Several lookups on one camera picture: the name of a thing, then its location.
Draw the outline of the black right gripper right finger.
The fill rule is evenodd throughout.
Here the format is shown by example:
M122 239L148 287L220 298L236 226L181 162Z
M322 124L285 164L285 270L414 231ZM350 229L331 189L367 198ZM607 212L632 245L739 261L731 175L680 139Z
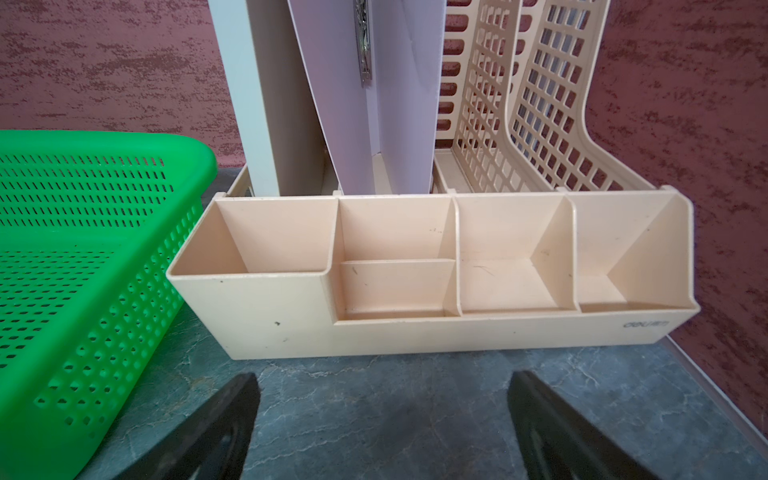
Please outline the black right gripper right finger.
M530 479L655 479L531 371L512 374L508 409Z

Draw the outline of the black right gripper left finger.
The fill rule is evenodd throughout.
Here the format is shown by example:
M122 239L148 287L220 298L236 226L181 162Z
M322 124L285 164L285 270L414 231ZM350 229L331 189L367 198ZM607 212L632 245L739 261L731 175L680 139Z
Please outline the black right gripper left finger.
M239 479L261 392L253 373L238 374L119 479Z

